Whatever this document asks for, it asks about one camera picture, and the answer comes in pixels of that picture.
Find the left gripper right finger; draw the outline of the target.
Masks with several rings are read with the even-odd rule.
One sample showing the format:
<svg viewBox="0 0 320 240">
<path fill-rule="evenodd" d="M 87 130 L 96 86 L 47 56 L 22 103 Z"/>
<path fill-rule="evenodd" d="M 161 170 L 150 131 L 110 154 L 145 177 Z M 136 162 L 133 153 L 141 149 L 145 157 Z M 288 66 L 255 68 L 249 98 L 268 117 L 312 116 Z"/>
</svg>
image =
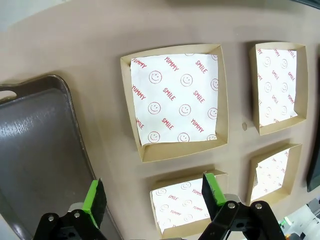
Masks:
<svg viewBox="0 0 320 240">
<path fill-rule="evenodd" d="M 247 240 L 279 239 L 279 223 L 267 202 L 247 206 L 226 200 L 212 173 L 203 174 L 201 194 L 211 219 L 201 234 L 203 240 L 227 240 L 231 232 L 241 232 Z"/>
</svg>

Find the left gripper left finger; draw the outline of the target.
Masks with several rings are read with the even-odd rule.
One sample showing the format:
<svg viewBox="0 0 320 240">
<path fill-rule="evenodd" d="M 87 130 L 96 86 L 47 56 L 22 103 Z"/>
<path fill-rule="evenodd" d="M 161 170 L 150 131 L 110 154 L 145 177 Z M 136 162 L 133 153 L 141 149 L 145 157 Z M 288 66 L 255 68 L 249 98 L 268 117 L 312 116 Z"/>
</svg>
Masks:
<svg viewBox="0 0 320 240">
<path fill-rule="evenodd" d="M 80 208 L 64 216 L 44 214 L 36 229 L 36 240 L 105 240 L 100 227 L 107 207 L 107 197 L 101 179 L 93 180 Z"/>
</svg>

